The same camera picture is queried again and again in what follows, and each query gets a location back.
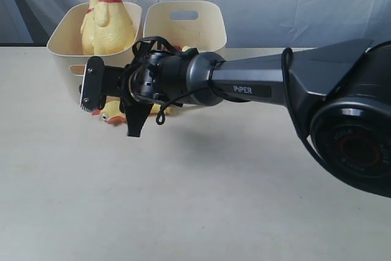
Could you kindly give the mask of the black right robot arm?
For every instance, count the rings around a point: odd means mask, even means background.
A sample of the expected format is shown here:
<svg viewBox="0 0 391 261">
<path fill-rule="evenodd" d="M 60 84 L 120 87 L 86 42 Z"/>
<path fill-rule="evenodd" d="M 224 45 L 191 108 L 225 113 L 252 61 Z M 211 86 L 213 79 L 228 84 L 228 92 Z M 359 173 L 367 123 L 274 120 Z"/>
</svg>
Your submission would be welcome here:
<svg viewBox="0 0 391 261">
<path fill-rule="evenodd" d="M 102 92 L 121 99 L 131 136 L 140 135 L 152 103 L 284 106 L 325 170 L 353 188 L 390 197 L 389 42 L 357 39 L 227 61 L 147 38 L 135 45 L 130 64 L 105 67 Z"/>
</svg>

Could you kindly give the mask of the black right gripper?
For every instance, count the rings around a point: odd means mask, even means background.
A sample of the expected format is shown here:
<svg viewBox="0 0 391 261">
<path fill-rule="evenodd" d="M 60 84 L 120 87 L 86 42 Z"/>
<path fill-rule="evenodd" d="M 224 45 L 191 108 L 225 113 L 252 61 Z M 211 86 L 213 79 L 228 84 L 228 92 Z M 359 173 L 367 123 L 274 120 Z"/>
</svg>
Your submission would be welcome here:
<svg viewBox="0 0 391 261">
<path fill-rule="evenodd" d="M 135 56 L 125 67 L 105 65 L 102 78 L 102 105 L 107 98 L 125 105 L 127 136 L 139 138 L 153 105 L 188 103 L 186 86 L 189 53 L 149 51 Z"/>
</svg>

